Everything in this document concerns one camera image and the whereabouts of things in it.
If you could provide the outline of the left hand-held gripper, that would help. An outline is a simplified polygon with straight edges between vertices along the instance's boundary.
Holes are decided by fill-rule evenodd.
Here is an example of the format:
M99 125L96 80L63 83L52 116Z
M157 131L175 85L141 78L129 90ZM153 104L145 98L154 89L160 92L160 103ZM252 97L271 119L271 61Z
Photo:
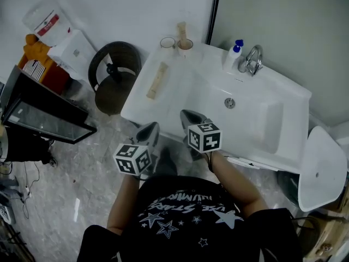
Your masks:
M112 155L118 171L132 176L149 175L157 159L153 151L159 134L158 122L151 122L139 128L135 142L128 138L120 143Z

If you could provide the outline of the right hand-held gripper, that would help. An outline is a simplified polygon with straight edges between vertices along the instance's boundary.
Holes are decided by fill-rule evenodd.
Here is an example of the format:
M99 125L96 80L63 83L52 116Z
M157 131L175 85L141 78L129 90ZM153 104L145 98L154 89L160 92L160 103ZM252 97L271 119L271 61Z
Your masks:
M180 121L193 150L199 154L221 150L222 130L210 118L196 111L182 110Z

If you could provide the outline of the person's right forearm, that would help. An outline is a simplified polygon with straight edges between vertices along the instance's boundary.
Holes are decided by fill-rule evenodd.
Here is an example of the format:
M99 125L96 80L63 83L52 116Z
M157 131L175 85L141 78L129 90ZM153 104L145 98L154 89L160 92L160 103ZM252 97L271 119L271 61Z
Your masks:
M220 152L210 155L209 164L224 189L233 197L245 217L268 206L256 186L237 170Z

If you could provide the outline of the person's left forearm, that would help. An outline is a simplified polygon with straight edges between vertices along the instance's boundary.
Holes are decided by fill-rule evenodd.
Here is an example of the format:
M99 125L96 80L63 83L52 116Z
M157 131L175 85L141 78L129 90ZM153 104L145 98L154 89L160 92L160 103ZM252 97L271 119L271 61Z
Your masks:
M131 175L124 176L107 219L107 230L117 235L122 234L134 213L139 187L140 180Z

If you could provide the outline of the white sink vanity cabinet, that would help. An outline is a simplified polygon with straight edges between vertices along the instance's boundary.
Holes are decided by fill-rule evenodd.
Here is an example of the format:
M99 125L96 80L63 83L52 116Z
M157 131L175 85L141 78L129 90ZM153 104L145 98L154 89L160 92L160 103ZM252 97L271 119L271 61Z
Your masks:
M311 93L287 77L263 67L255 76L222 69L225 50L196 43L189 58L149 55L121 110L137 124L156 121L163 136L182 141L180 111L210 118L222 130L222 150L246 164L300 172L308 137ZM168 69L154 100L146 94L161 62ZM233 98L235 107L224 101Z

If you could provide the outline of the dark wicker chair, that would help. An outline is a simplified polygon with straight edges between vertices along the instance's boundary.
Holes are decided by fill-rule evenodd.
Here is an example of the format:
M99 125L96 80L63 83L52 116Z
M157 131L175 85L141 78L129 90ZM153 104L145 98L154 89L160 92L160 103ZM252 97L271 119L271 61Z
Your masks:
M99 82L98 66L106 56L111 59L106 64L107 77ZM97 108L109 116L120 114L141 69L140 53L132 44L114 41L103 46L88 68L88 79L95 93Z

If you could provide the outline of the white cup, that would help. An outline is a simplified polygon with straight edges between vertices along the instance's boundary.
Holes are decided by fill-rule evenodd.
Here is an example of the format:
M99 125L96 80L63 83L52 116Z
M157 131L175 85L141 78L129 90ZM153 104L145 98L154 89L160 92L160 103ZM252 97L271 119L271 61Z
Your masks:
M178 49L179 55L184 59L189 58L191 55L193 46L194 46L194 43L190 39L187 39L184 42L184 45L182 45L181 40L179 40L177 42L177 49Z

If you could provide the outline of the white soap pump bottle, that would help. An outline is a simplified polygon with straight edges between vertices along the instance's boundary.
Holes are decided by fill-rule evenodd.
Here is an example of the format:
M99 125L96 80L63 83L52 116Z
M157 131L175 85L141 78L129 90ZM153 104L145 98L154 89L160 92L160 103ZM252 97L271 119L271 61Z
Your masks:
M222 68L225 72L229 72L232 70L236 60L241 56L242 54L242 47L244 46L243 39L238 39L235 41L235 44L233 47L231 47L228 51L228 54L223 62Z

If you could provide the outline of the clear glass cup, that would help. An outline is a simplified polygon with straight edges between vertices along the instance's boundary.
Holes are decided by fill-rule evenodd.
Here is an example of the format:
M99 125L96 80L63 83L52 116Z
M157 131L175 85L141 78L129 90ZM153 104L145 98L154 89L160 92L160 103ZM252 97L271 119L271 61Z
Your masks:
M172 37L164 37L160 41L160 52L164 57L170 57L175 52L176 41Z

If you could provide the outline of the chrome faucet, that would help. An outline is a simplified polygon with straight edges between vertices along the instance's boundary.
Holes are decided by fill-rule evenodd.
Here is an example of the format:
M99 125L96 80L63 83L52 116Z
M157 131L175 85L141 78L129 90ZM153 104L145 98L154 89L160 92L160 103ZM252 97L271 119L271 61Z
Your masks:
M255 45L251 51L238 63L238 71L255 76L262 69L263 48Z

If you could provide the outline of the black framed glass panel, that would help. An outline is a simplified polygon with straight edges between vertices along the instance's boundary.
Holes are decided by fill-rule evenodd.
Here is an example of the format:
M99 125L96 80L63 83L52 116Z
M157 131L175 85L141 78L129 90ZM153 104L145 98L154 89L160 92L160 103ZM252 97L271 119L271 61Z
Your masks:
M68 144L97 132L88 112L15 66L0 95L2 124Z

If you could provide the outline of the white water dispenser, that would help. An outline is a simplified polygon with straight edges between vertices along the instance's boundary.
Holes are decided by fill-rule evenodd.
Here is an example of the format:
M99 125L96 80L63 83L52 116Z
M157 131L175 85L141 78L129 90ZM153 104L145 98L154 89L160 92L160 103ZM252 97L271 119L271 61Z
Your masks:
M60 44L51 47L47 55L72 79L89 84L88 68L96 50L80 30L73 30Z

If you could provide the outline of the orange box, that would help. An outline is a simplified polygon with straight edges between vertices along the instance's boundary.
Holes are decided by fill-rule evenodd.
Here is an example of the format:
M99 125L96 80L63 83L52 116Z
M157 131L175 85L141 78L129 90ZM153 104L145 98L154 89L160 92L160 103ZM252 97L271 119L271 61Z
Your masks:
M24 54L18 67L50 90L61 94L69 74L48 56L50 47L39 41L34 34L26 35Z

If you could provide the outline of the frosted glass partition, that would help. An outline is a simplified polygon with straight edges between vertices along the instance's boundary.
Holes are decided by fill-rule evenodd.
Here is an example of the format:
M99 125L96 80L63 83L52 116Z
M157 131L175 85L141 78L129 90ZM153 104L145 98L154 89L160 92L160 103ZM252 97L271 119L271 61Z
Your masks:
M219 0L211 45L243 54L263 47L264 66L308 89L311 113L349 121L349 0Z

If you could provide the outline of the clear water jug red label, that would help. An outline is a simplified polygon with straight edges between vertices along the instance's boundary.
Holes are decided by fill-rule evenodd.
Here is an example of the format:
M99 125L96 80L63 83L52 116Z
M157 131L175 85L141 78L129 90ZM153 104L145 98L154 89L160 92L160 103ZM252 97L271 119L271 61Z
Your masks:
M56 0L38 2L25 14L22 22L49 47L59 45L73 30Z

